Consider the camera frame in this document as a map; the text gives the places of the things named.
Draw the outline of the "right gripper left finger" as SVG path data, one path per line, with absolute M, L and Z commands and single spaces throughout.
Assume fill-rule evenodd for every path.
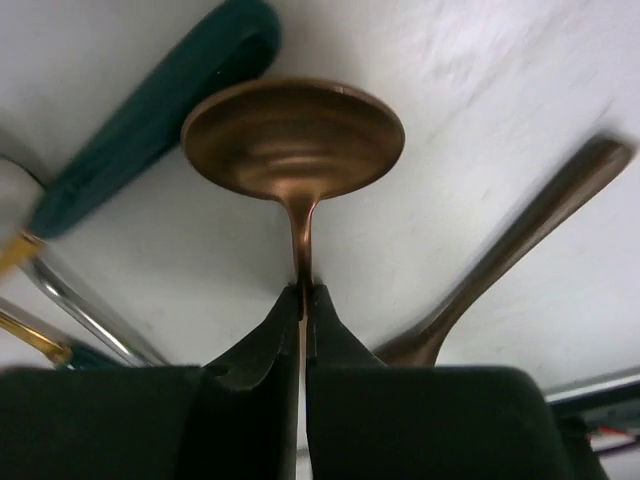
M 300 300 L 285 288 L 266 318 L 201 370 L 178 479 L 296 475 Z

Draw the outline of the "gold spoon green handle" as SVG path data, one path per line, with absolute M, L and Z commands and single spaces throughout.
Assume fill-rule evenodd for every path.
M 206 97 L 256 79 L 274 62 L 281 24 L 265 1 L 224 1 L 146 76 L 49 183 L 1 252 L 1 271 L 33 258 L 150 168 Z

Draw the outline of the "silver spoon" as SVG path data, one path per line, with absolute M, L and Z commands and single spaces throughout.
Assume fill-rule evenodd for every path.
M 36 287 L 124 364 L 137 367 L 170 364 L 138 330 L 52 255 L 38 254 L 22 270 Z

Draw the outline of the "brown wooden spoon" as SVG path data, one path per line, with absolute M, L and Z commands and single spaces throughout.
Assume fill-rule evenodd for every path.
M 597 134 L 548 180 L 483 257 L 421 322 L 374 350 L 392 366 L 433 366 L 454 325 L 471 305 L 559 225 L 629 166 L 629 140 Z

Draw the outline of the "copper spoon long handle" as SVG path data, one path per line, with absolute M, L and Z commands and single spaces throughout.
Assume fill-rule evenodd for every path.
M 300 300 L 299 362 L 316 289 L 312 216 L 323 200 L 359 190 L 397 162 L 397 115 L 356 88 L 318 79 L 255 80 L 215 94 L 189 115 L 182 149 L 194 169 L 235 193 L 279 203 L 291 227 Z

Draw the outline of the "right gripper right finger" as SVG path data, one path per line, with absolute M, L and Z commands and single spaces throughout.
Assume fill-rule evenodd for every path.
M 554 478 L 553 418 L 524 372 L 386 366 L 340 321 L 326 286 L 312 297 L 309 350 L 314 478 Z

